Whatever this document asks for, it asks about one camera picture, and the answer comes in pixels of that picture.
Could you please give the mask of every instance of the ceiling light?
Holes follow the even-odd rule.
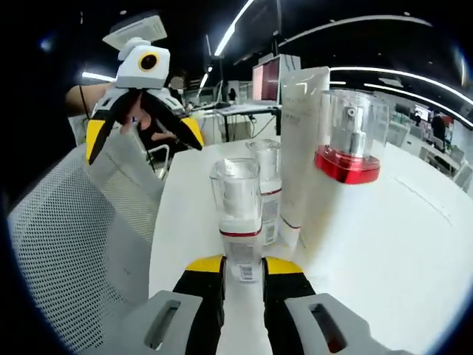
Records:
[[[403,91],[403,90],[399,90],[399,89],[394,89],[393,87],[383,87],[381,85],[374,85],[374,84],[365,84],[364,86],[366,87],[373,87],[373,88],[376,88],[376,89],[383,89],[383,90],[389,90],[389,91],[393,91],[393,92],[398,92],[400,94],[404,94],[404,95],[408,95],[408,96],[412,96],[413,98],[418,98],[418,99],[421,99],[421,100],[424,100],[425,102],[428,102],[432,105],[435,105],[437,107],[440,107],[441,109],[444,109],[445,111],[453,114],[454,116],[456,116],[457,118],[461,119],[465,124],[469,125],[470,127],[473,127],[473,123],[468,121],[466,118],[464,118],[462,115],[460,115],[459,113],[456,113],[454,110],[452,109],[449,109],[448,107],[442,105],[442,104],[439,104],[438,102],[436,101],[433,101],[433,100],[430,100],[429,98],[425,98],[423,96],[420,96],[420,95],[416,95],[416,94],[412,94],[411,92],[407,92],[407,91]]]
[[[380,81],[383,81],[385,84],[391,85],[392,87],[403,87],[401,82],[396,79],[388,78],[378,78]]]
[[[465,100],[466,102],[468,102],[469,104],[473,105],[473,100],[466,97],[464,94],[462,94],[461,92],[458,92],[457,90],[451,88],[451,87],[448,87],[446,86],[445,84],[442,84],[442,83],[439,83],[438,81],[435,81],[435,80],[432,80],[432,79],[429,79],[429,78],[426,78],[424,76],[421,76],[421,75],[416,75],[416,74],[412,74],[410,72],[401,72],[399,70],[391,70],[391,69],[381,69],[381,68],[370,68],[370,67],[334,67],[334,68],[330,68],[330,71],[331,72],[335,72],[335,71],[340,71],[340,70],[358,70],[358,71],[362,71],[362,72],[387,72],[389,74],[396,74],[396,75],[403,75],[403,76],[407,76],[409,78],[414,78],[414,79],[418,79],[418,80],[422,80],[422,81],[425,81],[427,83],[431,83],[431,84],[434,84],[438,87],[441,87],[442,89],[445,89],[447,91],[450,91],[452,94],[455,94],[456,96],[458,96],[459,98],[462,98],[463,100]]]
[[[237,24],[240,17],[243,16],[243,13],[245,13],[246,9],[248,9],[250,7],[250,5],[253,4],[253,1],[254,0],[248,0],[246,2],[245,6],[242,7],[242,9],[239,11],[238,15],[236,15],[235,19],[230,24],[230,27],[228,28],[227,32],[225,32],[225,35],[223,36],[222,40],[219,43],[219,46],[217,47],[217,50],[214,53],[214,55],[216,57],[218,57],[219,55],[222,54],[222,52],[225,49],[225,46],[227,45],[228,41],[230,41],[231,36],[235,33],[235,25]]]
[[[97,79],[97,80],[102,80],[102,81],[108,81],[108,82],[111,82],[111,83],[116,81],[116,79],[112,78],[111,76],[95,74],[93,72],[83,72],[82,73],[82,78]]]
[[[200,82],[200,89],[204,87],[205,83],[207,82],[207,79],[208,79],[208,74],[206,73],[204,77],[202,78],[202,81]]]
[[[387,20],[387,21],[405,21],[405,22],[414,22],[416,24],[423,24],[425,26],[433,27],[432,24],[430,24],[427,21],[424,21],[420,18],[416,17],[406,17],[406,16],[397,16],[397,15],[369,15],[369,16],[359,16],[359,17],[352,17],[352,18],[346,18],[345,20],[330,20],[330,24],[323,24],[322,26],[317,26],[314,27],[312,30],[307,30],[304,31],[298,35],[295,35],[294,37],[291,37],[287,39],[286,41],[282,42],[279,46],[282,47],[289,42],[292,42],[298,38],[304,37],[305,35],[310,35],[311,33],[320,31],[320,30],[325,30],[326,28],[334,27],[334,26],[340,26],[343,24],[352,24],[353,22],[361,22],[361,21],[379,21],[379,20]]]

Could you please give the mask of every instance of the gray mesh chair back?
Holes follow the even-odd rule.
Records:
[[[404,141],[406,140],[408,132],[409,127],[404,126],[403,124],[398,124],[396,122],[390,122],[387,131],[387,141],[393,146],[401,148]]]
[[[146,218],[153,218],[147,200],[129,196],[138,188],[129,190],[115,172],[102,186],[106,198],[85,166],[82,145],[9,216],[14,252],[30,293],[74,351],[99,346],[131,309],[147,300],[154,229],[151,223],[135,229],[143,217],[123,216],[114,208],[116,203],[139,214],[143,205]]]
[[[437,137],[432,137],[432,142],[433,142],[439,149],[443,149],[443,141],[441,141],[439,138],[437,138]]]
[[[117,213],[151,242],[164,182],[146,162],[133,133],[121,135],[115,129],[86,172]]]
[[[468,191],[469,183],[472,180],[473,168],[465,163],[459,169],[457,174],[453,177],[453,181],[464,191]]]
[[[420,127],[411,126],[409,133],[413,135],[414,137],[422,139],[422,129]]]
[[[456,146],[452,147],[452,153],[450,154],[450,156],[457,163],[461,163],[464,155],[465,155],[465,152],[463,150],[458,149]]]

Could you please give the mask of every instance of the mesh chair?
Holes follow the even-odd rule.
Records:
[[[394,146],[401,148],[406,140],[409,127],[396,122],[390,122],[387,131],[387,141]]]
[[[433,144],[436,146],[436,148],[440,151],[443,151],[443,141],[440,140],[439,138],[437,137],[432,137],[431,138]]]
[[[473,168],[465,163],[457,171],[453,177],[453,181],[465,192],[468,191],[473,175]]]
[[[409,133],[413,135],[414,137],[422,139],[422,129],[420,127],[411,126]]]
[[[458,149],[456,146],[452,147],[452,153],[450,154],[450,156],[457,163],[461,163],[464,155],[465,155],[465,152],[463,150]]]
[[[18,266],[35,303],[74,351],[99,346],[128,311],[147,300],[157,214],[155,208],[152,216],[147,193],[123,175],[126,169],[98,169],[102,177],[110,173],[101,186],[107,198],[85,166],[81,145],[9,216]],[[138,216],[130,223],[113,203]],[[137,226],[142,208],[153,221]]]

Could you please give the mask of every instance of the bottle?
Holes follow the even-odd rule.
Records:
[[[386,145],[388,106],[360,92],[320,95],[326,112],[318,130],[318,146],[307,175],[307,199],[301,242],[304,272],[330,278],[333,258],[347,238],[363,232],[377,186]]]
[[[270,245],[278,235],[279,206],[281,198],[281,144],[271,139],[246,143],[251,157],[259,161],[259,178],[262,196],[263,244]]]
[[[262,258],[259,171],[257,160],[226,158],[217,161],[210,174],[227,261],[244,283],[258,280]]]

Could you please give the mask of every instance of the ceiling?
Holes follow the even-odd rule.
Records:
[[[168,33],[168,38],[156,45],[170,50],[171,71],[184,70],[188,82],[195,80],[198,83],[205,72],[205,34],[210,36],[215,51],[246,0],[186,1],[185,4],[169,0],[136,1],[136,4],[126,7],[108,2],[109,6],[83,12],[83,23],[79,27],[81,44],[75,46],[75,51],[69,51],[70,61],[76,61],[80,67],[85,63],[87,71],[115,76],[119,65],[118,53],[101,39],[112,25],[127,16],[153,9],[160,12]],[[461,7],[460,2],[448,1],[436,9],[425,7],[416,0],[384,2],[389,4],[367,0],[255,0],[238,22],[236,32],[224,51],[224,77],[227,80],[250,80],[251,68],[257,59],[274,50],[276,44],[302,31],[335,21],[337,25],[290,41],[279,47],[279,51],[299,55],[303,67],[360,66],[400,70],[434,79],[473,97],[468,75],[473,43],[467,38],[465,29],[469,21],[468,11]],[[346,18],[370,15],[419,18],[432,26],[387,20],[337,23]],[[74,20],[70,21],[80,21],[77,13],[72,18]],[[52,30],[59,32],[61,24],[55,26]],[[272,38],[274,30],[279,34]],[[471,109],[471,105],[465,105],[466,102],[456,95],[417,79],[375,72],[332,74],[332,80],[346,81],[347,87],[364,89],[364,83],[389,86],[380,81],[380,77],[395,79],[402,85],[397,89],[430,98],[456,112],[463,109],[468,115]],[[208,85],[219,79],[219,70],[213,71]]]

